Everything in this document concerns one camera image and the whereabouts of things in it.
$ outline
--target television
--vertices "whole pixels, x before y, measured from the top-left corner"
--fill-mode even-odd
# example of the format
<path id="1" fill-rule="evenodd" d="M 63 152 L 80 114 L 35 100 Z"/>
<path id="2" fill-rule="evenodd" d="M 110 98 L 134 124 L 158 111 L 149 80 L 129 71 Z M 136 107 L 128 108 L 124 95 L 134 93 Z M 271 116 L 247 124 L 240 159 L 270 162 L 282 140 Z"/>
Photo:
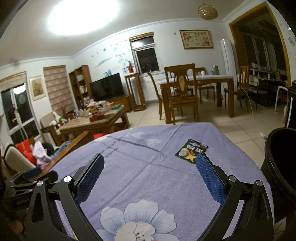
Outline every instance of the television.
<path id="1" fill-rule="evenodd" d="M 119 73 L 92 82 L 89 86 L 94 101 L 110 100 L 124 96 Z"/>

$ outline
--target black trash can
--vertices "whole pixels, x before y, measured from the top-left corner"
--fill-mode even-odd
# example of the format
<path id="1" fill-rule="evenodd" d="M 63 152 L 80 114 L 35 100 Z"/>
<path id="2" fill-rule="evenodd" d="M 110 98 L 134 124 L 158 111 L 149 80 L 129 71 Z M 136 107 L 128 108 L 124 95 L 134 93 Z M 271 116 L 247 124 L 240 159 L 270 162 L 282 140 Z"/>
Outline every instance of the black trash can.
<path id="1" fill-rule="evenodd" d="M 296 130 L 273 130 L 265 143 L 265 159 L 261 167 L 271 186 L 274 222 L 296 209 Z"/>

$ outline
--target framed floral painting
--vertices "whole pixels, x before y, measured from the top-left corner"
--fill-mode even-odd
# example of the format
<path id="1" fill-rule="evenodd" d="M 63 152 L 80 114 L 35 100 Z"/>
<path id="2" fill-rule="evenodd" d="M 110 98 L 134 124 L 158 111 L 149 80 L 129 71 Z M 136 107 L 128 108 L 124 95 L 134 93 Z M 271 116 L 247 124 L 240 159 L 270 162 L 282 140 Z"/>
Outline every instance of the framed floral painting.
<path id="1" fill-rule="evenodd" d="M 180 30 L 184 49 L 213 48 L 208 30 Z"/>
<path id="2" fill-rule="evenodd" d="M 45 97 L 42 75 L 30 78 L 29 83 L 33 101 Z"/>

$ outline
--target purple tablecloth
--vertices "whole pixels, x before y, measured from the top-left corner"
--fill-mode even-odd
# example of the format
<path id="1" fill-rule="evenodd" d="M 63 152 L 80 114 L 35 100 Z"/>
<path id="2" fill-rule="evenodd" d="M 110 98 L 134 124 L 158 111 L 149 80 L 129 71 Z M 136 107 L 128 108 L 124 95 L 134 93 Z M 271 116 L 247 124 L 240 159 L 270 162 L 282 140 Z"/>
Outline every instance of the purple tablecloth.
<path id="1" fill-rule="evenodd" d="M 73 151 L 53 170 L 59 181 L 74 175 L 96 153 L 105 168 L 88 200 L 86 217 L 104 241 L 195 241 L 220 204 L 196 166 L 175 156 L 189 139 L 208 145 L 214 165 L 241 182 L 263 181 L 273 212 L 270 185 L 256 164 L 211 123 L 146 126 L 112 133 Z M 242 202 L 226 237 L 235 228 Z M 58 205 L 70 235 L 71 227 Z"/>

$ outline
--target battery package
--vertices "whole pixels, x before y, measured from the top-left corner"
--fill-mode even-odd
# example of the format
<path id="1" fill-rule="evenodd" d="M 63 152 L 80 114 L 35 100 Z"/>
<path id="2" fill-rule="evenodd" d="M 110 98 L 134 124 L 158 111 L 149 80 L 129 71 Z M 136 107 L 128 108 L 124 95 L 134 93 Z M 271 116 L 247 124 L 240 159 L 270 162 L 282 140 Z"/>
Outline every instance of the battery package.
<path id="1" fill-rule="evenodd" d="M 197 154 L 204 153 L 207 149 L 207 145 L 188 139 L 185 145 L 175 154 L 175 156 L 195 164 Z"/>

